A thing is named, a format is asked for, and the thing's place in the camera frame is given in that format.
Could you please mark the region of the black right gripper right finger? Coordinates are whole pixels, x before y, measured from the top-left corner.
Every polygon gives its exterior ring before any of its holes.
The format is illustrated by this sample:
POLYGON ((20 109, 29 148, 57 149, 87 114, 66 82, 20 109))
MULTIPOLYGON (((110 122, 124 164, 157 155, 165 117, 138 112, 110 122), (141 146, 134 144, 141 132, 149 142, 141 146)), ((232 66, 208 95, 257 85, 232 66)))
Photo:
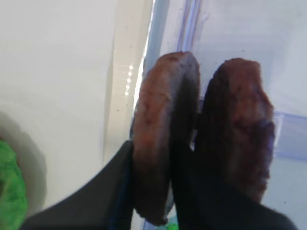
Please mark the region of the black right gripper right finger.
POLYGON ((181 230, 295 230, 282 213, 236 190, 222 177, 228 160, 214 144, 203 154, 185 142, 170 142, 170 174, 181 230))

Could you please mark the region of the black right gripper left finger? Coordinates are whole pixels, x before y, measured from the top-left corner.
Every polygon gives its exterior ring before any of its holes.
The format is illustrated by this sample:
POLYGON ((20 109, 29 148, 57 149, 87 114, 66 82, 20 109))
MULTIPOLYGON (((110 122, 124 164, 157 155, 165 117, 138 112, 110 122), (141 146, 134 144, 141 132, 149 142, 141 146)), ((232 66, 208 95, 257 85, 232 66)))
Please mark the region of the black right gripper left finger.
POLYGON ((133 214, 133 142, 125 141, 80 190, 28 218, 23 230, 129 230, 133 214))

